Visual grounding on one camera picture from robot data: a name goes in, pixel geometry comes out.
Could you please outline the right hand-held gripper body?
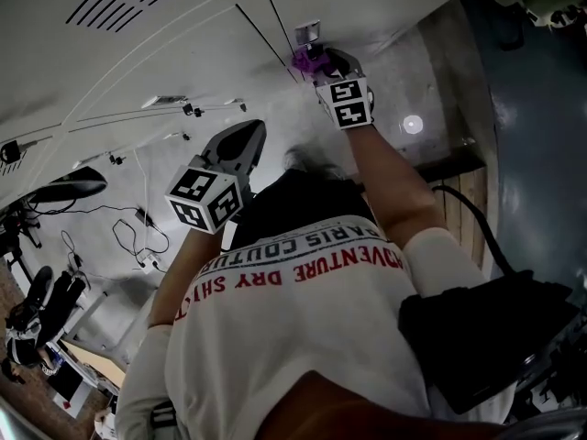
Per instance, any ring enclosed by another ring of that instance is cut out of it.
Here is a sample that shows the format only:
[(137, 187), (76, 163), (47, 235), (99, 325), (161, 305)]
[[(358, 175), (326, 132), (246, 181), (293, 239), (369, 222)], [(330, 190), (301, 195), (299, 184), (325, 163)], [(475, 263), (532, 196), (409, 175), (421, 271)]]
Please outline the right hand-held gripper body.
[(364, 127), (372, 123), (366, 77), (319, 84), (316, 95), (337, 129)]

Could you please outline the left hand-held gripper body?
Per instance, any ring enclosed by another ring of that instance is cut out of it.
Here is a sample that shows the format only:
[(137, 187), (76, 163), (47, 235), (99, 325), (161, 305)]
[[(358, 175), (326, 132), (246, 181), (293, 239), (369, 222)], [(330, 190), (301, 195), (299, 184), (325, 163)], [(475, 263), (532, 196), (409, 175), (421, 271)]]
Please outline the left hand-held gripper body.
[(252, 171), (252, 158), (228, 160), (205, 152), (180, 166), (164, 197), (182, 224), (214, 235), (252, 199)]

